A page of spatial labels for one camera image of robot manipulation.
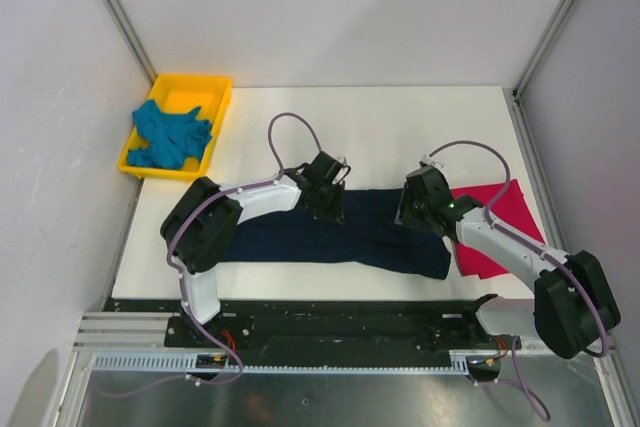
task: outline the metal frame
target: metal frame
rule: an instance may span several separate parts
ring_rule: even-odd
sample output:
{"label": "metal frame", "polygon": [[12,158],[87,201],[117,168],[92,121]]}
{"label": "metal frame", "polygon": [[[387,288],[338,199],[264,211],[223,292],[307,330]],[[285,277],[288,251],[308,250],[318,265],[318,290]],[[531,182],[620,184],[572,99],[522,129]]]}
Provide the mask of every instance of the metal frame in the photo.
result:
{"label": "metal frame", "polygon": [[[156,72],[146,54],[142,42],[137,36],[131,21],[119,0],[103,0],[116,26],[123,35],[133,57],[151,83],[157,77]],[[535,142],[529,129],[521,102],[521,96],[529,86],[533,76],[543,63],[547,53],[560,34],[578,0],[561,0],[547,25],[538,45],[532,53],[527,65],[513,89],[505,89],[505,99],[514,125],[516,137],[522,151],[527,173],[531,179],[534,195],[543,226],[549,243],[561,248],[565,245],[562,229],[557,222],[550,195],[549,185],[537,154]],[[140,183],[131,204],[131,216],[127,220],[123,231],[122,249],[128,236],[133,212],[140,193]],[[122,249],[118,251],[111,272],[111,282],[101,299],[101,305],[108,297],[109,290],[115,281],[117,267],[122,256]],[[57,408],[54,410],[48,425],[74,426],[82,414],[89,377],[94,366],[96,370],[113,368],[114,362],[124,362],[118,359],[130,359],[131,365],[137,370],[153,365],[153,359],[176,357],[190,359],[197,352],[221,353],[221,349],[167,349],[164,347],[164,335],[168,319],[173,314],[158,313],[87,313],[83,317],[71,358],[65,372],[65,382],[57,398]],[[524,350],[529,355],[553,355],[540,342],[525,342]],[[452,351],[452,358],[464,358],[465,355],[482,355],[485,352]],[[630,426],[638,424],[638,414],[633,401],[627,397],[628,384],[621,369],[618,352],[613,350],[606,359],[595,359],[595,368],[607,399],[607,403],[616,426]]]}
{"label": "metal frame", "polygon": [[533,50],[533,53],[531,54],[527,65],[525,66],[522,74],[520,75],[520,78],[513,88],[515,97],[518,100],[520,100],[524,91],[527,90],[527,87],[529,87],[531,79],[542,65],[544,59],[546,58],[546,55],[551,50],[551,47],[553,47],[554,42],[558,38],[558,35],[562,31],[562,28],[565,26],[567,19],[570,17],[577,3],[578,0],[560,0],[560,3],[556,7],[556,10],[553,12],[551,20],[547,24],[542,37],[538,41],[538,44]]}

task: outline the yellow tray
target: yellow tray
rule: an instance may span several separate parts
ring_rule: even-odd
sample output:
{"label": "yellow tray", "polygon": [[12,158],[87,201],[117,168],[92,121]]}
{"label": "yellow tray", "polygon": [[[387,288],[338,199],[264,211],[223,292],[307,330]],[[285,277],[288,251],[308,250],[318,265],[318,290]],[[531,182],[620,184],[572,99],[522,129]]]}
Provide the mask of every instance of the yellow tray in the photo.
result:
{"label": "yellow tray", "polygon": [[195,157],[189,157],[180,170],[134,167],[127,163],[129,150],[149,145],[138,135],[138,130],[134,127],[120,154],[118,170],[139,179],[157,177],[191,181],[206,175],[224,115],[231,101],[231,79],[205,75],[163,74],[156,79],[148,99],[155,100],[160,110],[169,114],[185,114],[195,107],[200,107],[198,119],[207,119],[213,124],[213,138],[204,151],[202,162],[198,162]]}

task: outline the dark blue fabric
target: dark blue fabric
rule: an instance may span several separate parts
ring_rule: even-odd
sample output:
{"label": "dark blue fabric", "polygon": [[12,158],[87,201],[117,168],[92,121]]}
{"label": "dark blue fabric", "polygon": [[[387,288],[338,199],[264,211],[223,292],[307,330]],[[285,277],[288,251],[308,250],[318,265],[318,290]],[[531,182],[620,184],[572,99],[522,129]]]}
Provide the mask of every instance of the dark blue fabric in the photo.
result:
{"label": "dark blue fabric", "polygon": [[155,100],[147,100],[133,113],[133,122],[149,146],[130,150],[129,165],[179,170],[187,157],[202,160],[211,140],[211,122],[196,120],[199,112],[196,107],[188,114],[165,114]]}
{"label": "dark blue fabric", "polygon": [[451,254],[439,237],[394,223],[402,190],[347,190],[344,225],[308,210],[274,212],[238,225],[227,262],[356,261],[405,274],[445,279]]}

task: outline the white wall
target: white wall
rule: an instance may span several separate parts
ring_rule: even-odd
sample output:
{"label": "white wall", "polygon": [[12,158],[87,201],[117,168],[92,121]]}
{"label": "white wall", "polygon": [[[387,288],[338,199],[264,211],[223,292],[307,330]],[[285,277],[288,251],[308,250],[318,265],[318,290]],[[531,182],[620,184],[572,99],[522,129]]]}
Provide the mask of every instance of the white wall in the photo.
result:
{"label": "white wall", "polygon": [[511,87],[559,0],[122,0],[158,72]]}
{"label": "white wall", "polygon": [[568,241],[596,254],[640,398],[640,0],[581,0],[524,99]]}
{"label": "white wall", "polygon": [[135,188],[116,159],[149,85],[101,0],[0,12],[0,425],[24,389],[11,425],[32,427],[105,286]]}

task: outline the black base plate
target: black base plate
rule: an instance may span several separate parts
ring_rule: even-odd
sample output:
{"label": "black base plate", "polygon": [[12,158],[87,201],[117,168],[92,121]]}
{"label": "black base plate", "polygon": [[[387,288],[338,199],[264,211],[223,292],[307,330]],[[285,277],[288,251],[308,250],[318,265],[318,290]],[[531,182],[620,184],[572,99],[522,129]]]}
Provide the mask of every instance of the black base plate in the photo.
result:
{"label": "black base plate", "polygon": [[[205,325],[228,330],[247,365],[289,367],[449,367],[452,349],[494,349],[462,314],[468,301],[223,301]],[[207,348],[186,316],[169,320],[166,347]]]}

